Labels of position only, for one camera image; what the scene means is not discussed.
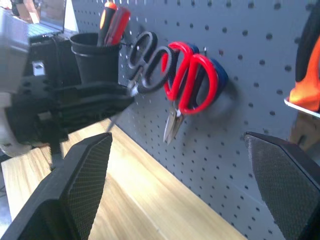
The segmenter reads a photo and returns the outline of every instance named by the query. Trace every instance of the red scissors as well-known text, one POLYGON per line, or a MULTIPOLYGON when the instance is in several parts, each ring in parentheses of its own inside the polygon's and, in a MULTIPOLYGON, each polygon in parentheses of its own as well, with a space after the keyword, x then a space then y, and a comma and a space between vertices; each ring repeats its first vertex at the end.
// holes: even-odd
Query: red scissors
MULTIPOLYGON (((185 115, 197 114, 206 109, 215 99, 218 89, 218 76, 214 64, 199 54, 196 46, 178 41, 168 46, 176 54, 174 69, 177 68, 180 53, 183 53, 183 60, 177 71, 172 71, 164 84, 165 94, 172 102, 163 135, 163 142, 167 141, 167 144, 176 136, 185 115), (209 80, 208 93, 201 104, 194 104, 206 74, 209 80)), ((166 68, 167 61, 167 56, 163 55, 162 70, 166 68)))

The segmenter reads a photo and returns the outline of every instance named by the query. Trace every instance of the black scissor handle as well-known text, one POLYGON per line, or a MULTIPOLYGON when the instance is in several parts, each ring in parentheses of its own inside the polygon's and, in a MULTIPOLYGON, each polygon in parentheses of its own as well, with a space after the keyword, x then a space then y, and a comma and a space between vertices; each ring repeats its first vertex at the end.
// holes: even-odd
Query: black scissor handle
POLYGON ((152 56, 154 50, 157 47, 157 43, 157 35, 151 31, 144 31, 137 37, 128 55, 129 68, 127 71, 127 78, 129 80, 133 80, 135 78, 140 68, 145 68, 145 65, 148 63, 150 57, 152 56), (139 51, 138 47, 140 47, 142 43, 145 41, 147 41, 147 45, 143 50, 140 58, 136 60, 136 56, 139 51))
POLYGON ((140 94, 147 94, 151 92, 155 92, 162 88, 165 82, 168 80, 169 75, 175 70, 174 69, 174 61, 175 61, 175 52, 167 47, 160 46, 153 53, 149 63, 144 66, 144 70, 142 73, 141 82, 138 85, 138 92, 140 94), (166 64, 165 70, 161 73, 161 78, 158 80, 157 76, 155 76, 155 83, 151 84, 151 76, 153 71, 156 69, 157 65, 161 65, 161 60, 164 54, 167 54, 168 60, 166 64))

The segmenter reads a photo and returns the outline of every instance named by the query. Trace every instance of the orange tool handle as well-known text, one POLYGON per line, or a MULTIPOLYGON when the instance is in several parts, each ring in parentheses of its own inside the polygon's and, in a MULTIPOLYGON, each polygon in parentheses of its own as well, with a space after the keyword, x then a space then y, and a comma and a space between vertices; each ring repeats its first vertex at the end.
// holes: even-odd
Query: orange tool handle
POLYGON ((320 1, 318 1, 302 32, 295 62, 295 88, 289 102, 318 112, 320 107, 320 1))
POLYGON ((100 19, 98 42, 96 44, 98 47, 105 45, 105 38, 116 10, 117 5, 115 5, 113 2, 108 1, 104 4, 104 9, 100 19))

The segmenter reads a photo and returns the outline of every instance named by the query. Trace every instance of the textured gripper pad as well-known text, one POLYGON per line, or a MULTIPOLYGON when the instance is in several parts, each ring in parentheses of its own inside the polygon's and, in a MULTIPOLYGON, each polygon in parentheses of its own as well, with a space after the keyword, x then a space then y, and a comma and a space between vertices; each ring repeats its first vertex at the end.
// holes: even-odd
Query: textured gripper pad
POLYGON ((262 199, 283 236, 286 240, 302 239, 318 211, 318 189, 280 146, 248 134, 245 142, 262 199))
POLYGON ((112 137, 95 144, 68 190, 67 203, 82 240, 87 240, 104 191, 112 137))

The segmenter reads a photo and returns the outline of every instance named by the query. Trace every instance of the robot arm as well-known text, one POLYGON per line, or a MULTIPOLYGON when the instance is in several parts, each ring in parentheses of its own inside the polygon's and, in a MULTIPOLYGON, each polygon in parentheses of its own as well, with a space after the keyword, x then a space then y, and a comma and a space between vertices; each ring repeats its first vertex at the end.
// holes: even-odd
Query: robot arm
POLYGON ((34 62, 33 75, 23 76, 29 46, 26 24, 3 10, 1 17, 0 148, 14 157, 49 145, 52 163, 58 166, 60 142, 68 140, 68 134, 122 112, 134 98, 127 87, 113 82, 57 88, 57 79, 46 76, 41 61, 34 62))
POLYGON ((28 26, 0 8, 0 148, 10 157, 28 152, 30 145, 20 144, 14 136, 5 109, 12 106, 12 94, 18 92, 28 57, 28 26))

